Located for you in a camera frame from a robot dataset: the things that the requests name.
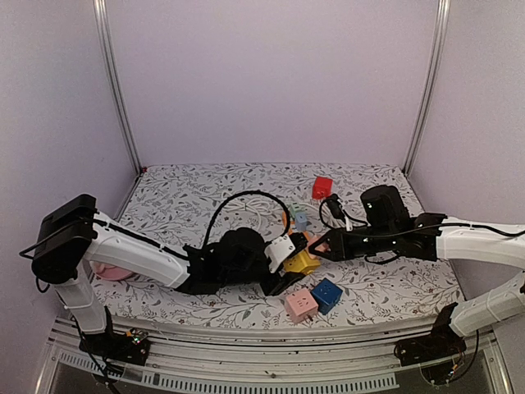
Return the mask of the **right aluminium frame post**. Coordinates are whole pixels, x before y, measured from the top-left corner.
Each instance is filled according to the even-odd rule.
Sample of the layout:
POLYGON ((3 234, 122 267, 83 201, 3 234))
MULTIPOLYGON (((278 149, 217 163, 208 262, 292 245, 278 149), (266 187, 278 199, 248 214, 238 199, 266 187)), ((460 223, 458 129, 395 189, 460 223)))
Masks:
POLYGON ((413 133, 409 141, 408 151, 405 155, 404 164, 402 167, 402 172, 407 178, 410 178, 410 175, 413 172, 418 156, 418 151, 422 144, 423 134, 431 109, 431 101, 436 87, 441 59, 444 52, 449 16, 450 0, 439 0, 437 2, 430 58, 427 66, 425 82, 423 85, 422 97, 418 106, 413 133))

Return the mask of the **front aluminium rail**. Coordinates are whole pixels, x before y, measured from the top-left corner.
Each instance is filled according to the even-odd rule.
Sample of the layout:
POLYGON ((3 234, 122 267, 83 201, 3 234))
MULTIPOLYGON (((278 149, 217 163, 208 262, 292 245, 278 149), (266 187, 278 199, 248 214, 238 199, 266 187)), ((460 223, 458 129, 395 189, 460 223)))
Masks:
POLYGON ((79 348, 73 322, 58 318, 44 347, 37 393, 515 393, 495 334, 467 339, 453 364, 403 366, 395 343, 429 332, 431 320, 350 328, 204 328, 116 318, 117 331, 148 334, 145 365, 103 362, 79 348))

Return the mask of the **pink cube socket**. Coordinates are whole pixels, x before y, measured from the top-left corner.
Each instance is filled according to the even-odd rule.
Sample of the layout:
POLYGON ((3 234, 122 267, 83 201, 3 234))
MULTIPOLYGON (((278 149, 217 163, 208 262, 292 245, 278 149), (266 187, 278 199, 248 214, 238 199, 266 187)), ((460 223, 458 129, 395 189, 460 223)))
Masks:
POLYGON ((284 306, 293 324, 299 324, 308 318, 313 318, 318 312, 318 304, 307 288, 287 295, 284 306))

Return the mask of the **floral patterned table mat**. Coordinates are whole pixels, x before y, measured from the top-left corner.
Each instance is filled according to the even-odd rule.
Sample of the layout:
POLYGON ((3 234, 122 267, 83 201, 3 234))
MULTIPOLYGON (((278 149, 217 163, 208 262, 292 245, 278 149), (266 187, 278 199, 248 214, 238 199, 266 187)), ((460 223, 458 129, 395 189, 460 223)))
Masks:
MULTIPOLYGON (((226 231, 252 228, 272 239, 282 232, 281 204, 299 202, 308 233, 320 235, 331 222, 312 199, 317 176, 333 180, 333 191, 355 218, 364 218, 360 195, 378 185, 395 186, 412 215, 422 206, 398 167, 334 163, 227 163, 154 166, 141 177, 121 223, 180 247, 217 241, 226 231)), ((438 314, 463 299, 447 262, 386 257, 323 262, 297 289, 328 279, 342 291, 337 305, 302 323, 302 328, 347 328, 438 314)), ((207 328, 287 329, 292 322, 283 295, 265 296, 256 284, 229 286, 214 295, 184 295, 135 275, 124 281, 93 280, 98 299, 113 315, 155 323, 207 328)))

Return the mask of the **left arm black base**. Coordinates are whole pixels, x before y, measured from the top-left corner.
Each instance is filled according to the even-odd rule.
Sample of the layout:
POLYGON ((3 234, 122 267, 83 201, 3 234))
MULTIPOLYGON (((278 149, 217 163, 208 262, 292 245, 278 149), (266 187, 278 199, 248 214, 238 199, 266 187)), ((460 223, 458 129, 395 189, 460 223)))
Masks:
POLYGON ((136 341, 131 336, 115 332, 85 334, 81 332, 79 348, 105 360, 145 366, 151 342, 148 339, 136 341))

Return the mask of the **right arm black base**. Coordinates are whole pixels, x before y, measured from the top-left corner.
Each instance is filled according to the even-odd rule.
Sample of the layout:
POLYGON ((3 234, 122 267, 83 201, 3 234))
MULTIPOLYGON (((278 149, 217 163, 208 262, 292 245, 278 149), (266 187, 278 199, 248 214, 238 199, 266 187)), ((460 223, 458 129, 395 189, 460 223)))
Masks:
POLYGON ((438 360, 466 351, 463 337, 450 327, 451 315, 457 306, 458 303, 454 302, 444 307, 428 334, 395 343, 393 354, 402 366, 438 360))

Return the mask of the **pink plate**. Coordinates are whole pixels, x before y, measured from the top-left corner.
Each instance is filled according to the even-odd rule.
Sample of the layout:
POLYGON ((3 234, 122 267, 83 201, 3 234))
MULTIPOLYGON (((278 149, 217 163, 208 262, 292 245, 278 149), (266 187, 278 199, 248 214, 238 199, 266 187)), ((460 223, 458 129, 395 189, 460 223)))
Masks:
POLYGON ((95 261, 91 261, 89 264, 95 276, 106 281, 118 282, 134 275, 134 273, 129 270, 112 266, 111 264, 95 261))

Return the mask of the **orange power strip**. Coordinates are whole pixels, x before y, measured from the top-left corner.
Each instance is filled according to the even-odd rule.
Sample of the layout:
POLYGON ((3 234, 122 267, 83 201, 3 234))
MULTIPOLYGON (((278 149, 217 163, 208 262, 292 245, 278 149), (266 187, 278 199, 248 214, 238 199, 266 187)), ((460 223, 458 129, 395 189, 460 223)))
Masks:
POLYGON ((286 215, 283 213, 282 214, 282 218, 283 218, 283 223, 285 226, 288 226, 288 234, 291 234, 293 232, 298 232, 296 231, 295 229, 295 225, 294 225, 294 219, 290 216, 290 219, 287 219, 286 218, 286 215))

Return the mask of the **pink plug adapter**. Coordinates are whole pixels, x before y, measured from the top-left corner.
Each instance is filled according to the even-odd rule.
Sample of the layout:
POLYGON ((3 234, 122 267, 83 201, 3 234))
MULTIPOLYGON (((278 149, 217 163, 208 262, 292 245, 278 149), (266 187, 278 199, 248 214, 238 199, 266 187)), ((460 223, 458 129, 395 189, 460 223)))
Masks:
MULTIPOLYGON (((308 252, 308 247, 309 246, 312 246, 313 244, 316 244, 318 242, 318 240, 320 239, 320 236, 318 235, 313 235, 313 236, 310 236, 309 239, 308 239, 308 246, 306 248, 306 251, 308 252)), ((320 250, 323 250, 323 249, 330 249, 330 246, 325 242, 321 242, 319 243, 318 245, 316 245, 315 247, 317 247, 318 249, 320 250)), ((308 255, 311 259, 321 259, 319 257, 316 257, 314 255, 311 255, 309 252, 308 252, 308 255)))

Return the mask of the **aluminium frame post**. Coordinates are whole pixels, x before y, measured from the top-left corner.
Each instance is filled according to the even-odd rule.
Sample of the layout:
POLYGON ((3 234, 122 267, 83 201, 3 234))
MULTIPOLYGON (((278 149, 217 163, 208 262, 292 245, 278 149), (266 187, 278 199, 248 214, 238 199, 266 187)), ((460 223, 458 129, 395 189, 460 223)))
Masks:
POLYGON ((143 166, 139 158, 139 151, 135 142, 135 137, 131 130, 126 102, 118 75, 116 58, 112 45, 111 28, 107 13, 107 2, 104 0, 93 0, 93 6, 98 39, 107 73, 108 84, 112 94, 112 101, 116 109, 116 117, 131 166, 133 167, 134 172, 139 176, 142 173, 143 166))
POLYGON ((425 82, 423 85, 422 97, 418 106, 413 133, 409 141, 408 151, 405 155, 404 164, 402 167, 402 172, 407 178, 410 178, 410 175, 413 172, 418 156, 418 151, 422 144, 423 134, 431 109, 431 101, 436 87, 441 59, 444 52, 449 16, 450 0, 439 0, 437 2, 430 58, 427 66, 425 82))

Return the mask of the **light blue plug adapter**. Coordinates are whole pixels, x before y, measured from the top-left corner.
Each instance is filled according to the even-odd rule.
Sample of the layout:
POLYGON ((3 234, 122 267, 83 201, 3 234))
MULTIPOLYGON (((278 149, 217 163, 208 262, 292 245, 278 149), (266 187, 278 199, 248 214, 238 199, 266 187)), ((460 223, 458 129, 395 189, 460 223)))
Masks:
POLYGON ((307 231, 308 218, 305 212, 297 212, 294 216, 295 229, 298 232, 307 231))

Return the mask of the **blue cube socket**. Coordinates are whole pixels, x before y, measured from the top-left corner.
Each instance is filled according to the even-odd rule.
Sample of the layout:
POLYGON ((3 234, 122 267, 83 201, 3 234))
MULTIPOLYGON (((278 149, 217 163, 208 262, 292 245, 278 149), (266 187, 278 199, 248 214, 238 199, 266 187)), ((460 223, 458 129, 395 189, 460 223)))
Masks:
POLYGON ((318 312, 327 315, 340 301, 343 291, 332 281, 324 278, 311 291, 310 294, 318 305, 318 312))

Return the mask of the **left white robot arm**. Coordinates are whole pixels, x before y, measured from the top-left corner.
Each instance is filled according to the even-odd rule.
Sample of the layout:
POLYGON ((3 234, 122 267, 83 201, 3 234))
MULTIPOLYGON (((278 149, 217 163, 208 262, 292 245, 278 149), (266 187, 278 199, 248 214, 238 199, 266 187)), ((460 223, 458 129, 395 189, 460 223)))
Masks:
POLYGON ((31 262, 38 282, 52 286, 82 333, 105 356, 114 356, 122 340, 112 330, 82 265, 102 263, 123 268, 189 295, 213 295, 224 286, 257 283, 267 296, 278 295, 302 278, 282 274, 284 262, 306 249, 307 237, 283 232, 265 241, 254 229, 240 227, 217 242, 181 251, 121 225, 100 212, 92 195, 78 195, 41 222, 35 244, 19 255, 31 262))

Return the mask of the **left aluminium frame post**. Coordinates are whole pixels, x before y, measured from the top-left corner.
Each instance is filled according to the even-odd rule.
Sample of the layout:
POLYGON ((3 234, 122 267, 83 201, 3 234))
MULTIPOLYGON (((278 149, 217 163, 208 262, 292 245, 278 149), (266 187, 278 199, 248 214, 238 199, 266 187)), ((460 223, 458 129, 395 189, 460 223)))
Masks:
POLYGON ((98 39, 107 73, 108 84, 112 94, 112 101, 116 109, 116 117, 131 166, 133 167, 134 172, 139 176, 142 173, 143 166, 139 158, 139 151, 135 142, 135 137, 131 130, 126 102, 118 75, 116 58, 112 45, 111 28, 107 13, 107 2, 104 0, 93 0, 93 6, 98 39))

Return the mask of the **red cube socket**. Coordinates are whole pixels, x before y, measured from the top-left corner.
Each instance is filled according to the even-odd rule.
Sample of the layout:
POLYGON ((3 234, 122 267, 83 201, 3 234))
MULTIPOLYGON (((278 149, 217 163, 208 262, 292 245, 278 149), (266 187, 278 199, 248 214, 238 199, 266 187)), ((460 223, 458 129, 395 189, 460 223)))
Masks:
POLYGON ((333 180, 324 176, 317 176, 312 188, 312 199, 323 200, 331 195, 333 180))

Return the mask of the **yellow cube socket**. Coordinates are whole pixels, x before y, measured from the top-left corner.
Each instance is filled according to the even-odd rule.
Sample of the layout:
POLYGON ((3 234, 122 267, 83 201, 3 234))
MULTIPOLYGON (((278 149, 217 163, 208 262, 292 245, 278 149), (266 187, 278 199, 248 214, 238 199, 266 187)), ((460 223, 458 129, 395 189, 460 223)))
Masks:
POLYGON ((321 260, 312 256, 307 250, 303 250, 294 257, 284 262, 284 270, 287 273, 302 273, 309 275, 321 266, 321 260))

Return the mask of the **green plug adapter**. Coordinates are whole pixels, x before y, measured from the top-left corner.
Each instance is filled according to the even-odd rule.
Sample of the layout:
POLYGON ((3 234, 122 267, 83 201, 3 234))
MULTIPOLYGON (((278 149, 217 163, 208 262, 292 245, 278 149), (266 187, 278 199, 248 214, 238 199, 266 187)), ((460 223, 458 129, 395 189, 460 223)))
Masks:
POLYGON ((291 202, 289 204, 290 216, 295 219, 298 213, 303 213, 304 209, 301 203, 291 202))

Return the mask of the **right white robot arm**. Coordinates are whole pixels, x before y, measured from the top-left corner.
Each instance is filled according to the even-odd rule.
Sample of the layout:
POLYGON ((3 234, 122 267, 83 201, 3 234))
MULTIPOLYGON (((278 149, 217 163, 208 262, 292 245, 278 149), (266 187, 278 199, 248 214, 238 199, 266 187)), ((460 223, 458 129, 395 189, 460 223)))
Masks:
MULTIPOLYGON (((409 215, 394 186, 375 186, 361 195, 368 224, 347 230, 331 229, 308 250, 332 262, 348 261, 383 252, 401 257, 437 261, 473 260, 524 269, 524 227, 485 224, 450 217, 443 213, 409 215)), ((457 337, 524 311, 524 274, 440 313, 444 326, 429 334, 424 350, 432 358, 442 357, 454 347, 457 337)))

